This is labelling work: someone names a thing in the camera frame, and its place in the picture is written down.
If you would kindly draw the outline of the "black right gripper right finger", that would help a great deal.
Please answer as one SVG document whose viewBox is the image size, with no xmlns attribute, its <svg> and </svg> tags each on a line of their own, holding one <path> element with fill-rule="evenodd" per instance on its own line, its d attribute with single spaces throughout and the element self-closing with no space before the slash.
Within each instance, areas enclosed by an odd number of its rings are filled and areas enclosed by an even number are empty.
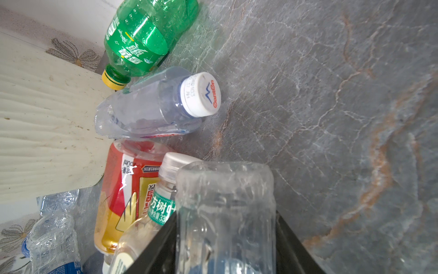
<svg viewBox="0 0 438 274">
<path fill-rule="evenodd" d="M 276 273 L 325 274 L 278 211 L 276 212 Z"/>
</svg>

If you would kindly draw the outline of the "blue label bottle white cap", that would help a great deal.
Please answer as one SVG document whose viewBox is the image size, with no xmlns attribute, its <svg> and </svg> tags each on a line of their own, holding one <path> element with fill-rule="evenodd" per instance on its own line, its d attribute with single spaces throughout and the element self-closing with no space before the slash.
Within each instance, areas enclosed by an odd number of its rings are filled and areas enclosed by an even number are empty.
<svg viewBox="0 0 438 274">
<path fill-rule="evenodd" d="M 194 162 L 176 177 L 178 274 L 276 272 L 271 169 L 252 162 Z"/>
</svg>

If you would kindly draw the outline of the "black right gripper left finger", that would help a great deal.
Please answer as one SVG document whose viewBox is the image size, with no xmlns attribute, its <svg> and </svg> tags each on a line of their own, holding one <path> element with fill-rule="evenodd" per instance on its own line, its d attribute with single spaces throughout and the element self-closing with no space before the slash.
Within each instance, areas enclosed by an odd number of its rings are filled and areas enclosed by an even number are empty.
<svg viewBox="0 0 438 274">
<path fill-rule="evenodd" d="M 125 274 L 175 274 L 177 213 L 174 212 Z"/>
</svg>

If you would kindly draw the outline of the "clear bottle green white label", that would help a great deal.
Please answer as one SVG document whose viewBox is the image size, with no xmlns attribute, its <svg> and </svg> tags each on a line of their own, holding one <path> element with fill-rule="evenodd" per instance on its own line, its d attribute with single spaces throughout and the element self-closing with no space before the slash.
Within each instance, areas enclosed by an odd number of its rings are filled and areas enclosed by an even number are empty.
<svg viewBox="0 0 438 274">
<path fill-rule="evenodd" d="M 145 216 L 136 220 L 123 233 L 111 265 L 106 271 L 108 274 L 125 273 L 143 253 L 175 211 L 177 172 L 187 164 L 199 161 L 201 160 L 185 154 L 165 154 L 149 209 Z"/>
</svg>

